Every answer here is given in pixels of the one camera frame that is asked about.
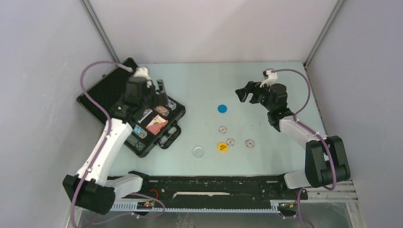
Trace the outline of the red playing card deck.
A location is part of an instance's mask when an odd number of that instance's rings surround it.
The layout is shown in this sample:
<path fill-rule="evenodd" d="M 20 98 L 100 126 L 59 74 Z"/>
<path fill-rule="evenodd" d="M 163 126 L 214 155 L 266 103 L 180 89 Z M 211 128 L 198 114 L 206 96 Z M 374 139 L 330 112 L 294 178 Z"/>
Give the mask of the red playing card deck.
<path fill-rule="evenodd" d="M 147 124 L 146 130 L 157 135 L 167 123 L 168 121 L 158 114 Z"/>

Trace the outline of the clear round dealer button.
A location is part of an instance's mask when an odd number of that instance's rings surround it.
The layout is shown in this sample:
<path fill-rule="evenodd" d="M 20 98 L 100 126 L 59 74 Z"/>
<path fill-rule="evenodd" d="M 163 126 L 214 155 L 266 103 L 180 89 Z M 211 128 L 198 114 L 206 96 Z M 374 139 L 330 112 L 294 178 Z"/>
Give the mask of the clear round dealer button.
<path fill-rule="evenodd" d="M 200 159 L 205 155 L 204 148 L 197 146 L 193 149 L 192 154 L 195 158 Z"/>

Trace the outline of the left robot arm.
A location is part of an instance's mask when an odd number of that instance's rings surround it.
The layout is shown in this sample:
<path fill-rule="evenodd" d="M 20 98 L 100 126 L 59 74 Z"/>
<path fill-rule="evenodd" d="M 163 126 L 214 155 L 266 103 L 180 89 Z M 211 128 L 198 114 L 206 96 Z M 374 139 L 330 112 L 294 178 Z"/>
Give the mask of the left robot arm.
<path fill-rule="evenodd" d="M 108 174 L 118 152 L 146 109 L 167 104 L 163 80 L 153 84 L 147 76 L 132 76 L 125 84 L 125 92 L 106 112 L 104 131 L 84 165 L 74 176 L 67 175 L 63 186 L 72 206 L 105 215 L 117 199 L 134 193 L 148 196 L 150 184 L 136 174 L 108 180 Z"/>

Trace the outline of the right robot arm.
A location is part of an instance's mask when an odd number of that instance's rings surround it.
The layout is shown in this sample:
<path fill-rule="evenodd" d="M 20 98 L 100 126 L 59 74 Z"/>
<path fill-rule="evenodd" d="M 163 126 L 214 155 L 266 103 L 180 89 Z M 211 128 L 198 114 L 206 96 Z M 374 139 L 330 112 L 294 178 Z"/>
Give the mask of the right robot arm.
<path fill-rule="evenodd" d="M 297 188 L 328 187 L 351 177 L 343 140 L 339 136 L 319 134 L 298 120 L 288 108 L 287 88 L 283 84 L 263 85 L 249 81 L 235 91 L 243 103 L 249 94 L 251 104 L 260 104 L 268 111 L 268 122 L 278 132 L 291 137 L 305 150 L 305 166 L 284 174 L 284 181 L 276 186 L 277 194 L 290 198 Z"/>

